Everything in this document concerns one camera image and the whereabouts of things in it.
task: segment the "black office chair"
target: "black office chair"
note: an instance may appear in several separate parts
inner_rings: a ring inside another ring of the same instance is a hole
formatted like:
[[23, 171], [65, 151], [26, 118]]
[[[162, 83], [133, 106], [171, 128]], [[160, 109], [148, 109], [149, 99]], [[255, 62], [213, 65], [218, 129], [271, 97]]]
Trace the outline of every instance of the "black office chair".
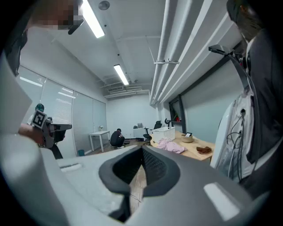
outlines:
[[[154, 125], [154, 129], [159, 129], [161, 128], [162, 124], [161, 124], [161, 121], [157, 121]], [[145, 142], [143, 145], [145, 145], [146, 143], [149, 143], [150, 144], [150, 141], [152, 139], [152, 137], [149, 135], [149, 132], [148, 132], [148, 128], [145, 128], [146, 129], [146, 134], [144, 134], [144, 138], [148, 139], [149, 141]]]

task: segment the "floor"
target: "floor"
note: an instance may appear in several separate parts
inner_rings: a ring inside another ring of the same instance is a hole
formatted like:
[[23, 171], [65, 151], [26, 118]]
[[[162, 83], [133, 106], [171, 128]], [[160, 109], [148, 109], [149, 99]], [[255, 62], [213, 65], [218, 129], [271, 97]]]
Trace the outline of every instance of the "floor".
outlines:
[[[138, 141], [134, 139], [131, 140], [130, 143], [126, 145], [126, 147], [131, 145], [141, 146], [143, 145], [143, 143], [144, 141]], [[116, 148], [113, 148], [109, 143], [104, 144], [103, 148], [104, 148], [104, 152], [116, 150]], [[87, 155], [100, 154], [100, 153], [102, 153], [101, 148], [98, 148]], [[130, 187], [131, 187], [130, 210], [131, 213], [133, 214], [137, 210], [139, 204], [142, 202], [143, 188], [146, 187], [145, 171], [142, 166], [140, 167], [137, 174], [134, 176], [133, 180], [131, 181]]]

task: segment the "pink towel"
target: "pink towel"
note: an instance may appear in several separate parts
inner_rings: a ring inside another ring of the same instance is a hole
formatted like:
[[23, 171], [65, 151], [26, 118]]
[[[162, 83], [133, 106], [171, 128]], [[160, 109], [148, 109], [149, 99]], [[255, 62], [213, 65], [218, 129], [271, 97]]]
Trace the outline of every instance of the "pink towel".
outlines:
[[162, 138], [158, 142], [157, 147], [164, 149], [166, 151], [172, 151], [172, 152], [175, 152], [175, 153], [178, 153], [178, 154], [187, 150], [186, 147], [180, 146], [179, 144], [172, 142], [171, 139], [168, 139], [168, 138]]

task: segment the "white basket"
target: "white basket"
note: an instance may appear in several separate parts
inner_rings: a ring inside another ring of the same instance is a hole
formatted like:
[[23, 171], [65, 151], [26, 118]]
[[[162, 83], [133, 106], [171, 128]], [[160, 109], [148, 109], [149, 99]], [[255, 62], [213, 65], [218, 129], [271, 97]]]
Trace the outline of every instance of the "white basket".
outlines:
[[175, 139], [175, 127], [161, 127], [159, 129], [152, 130], [154, 134], [154, 141], [158, 143], [162, 138], [169, 138], [171, 140]]

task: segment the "wooden bowl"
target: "wooden bowl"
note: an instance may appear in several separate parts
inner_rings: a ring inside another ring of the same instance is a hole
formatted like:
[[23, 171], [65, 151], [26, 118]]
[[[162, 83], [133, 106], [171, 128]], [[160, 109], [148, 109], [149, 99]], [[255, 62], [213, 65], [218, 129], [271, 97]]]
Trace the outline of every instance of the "wooden bowl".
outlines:
[[194, 141], [193, 139], [193, 135], [189, 136], [189, 137], [185, 137], [186, 134], [182, 134], [182, 142], [185, 142], [185, 143], [191, 143]]

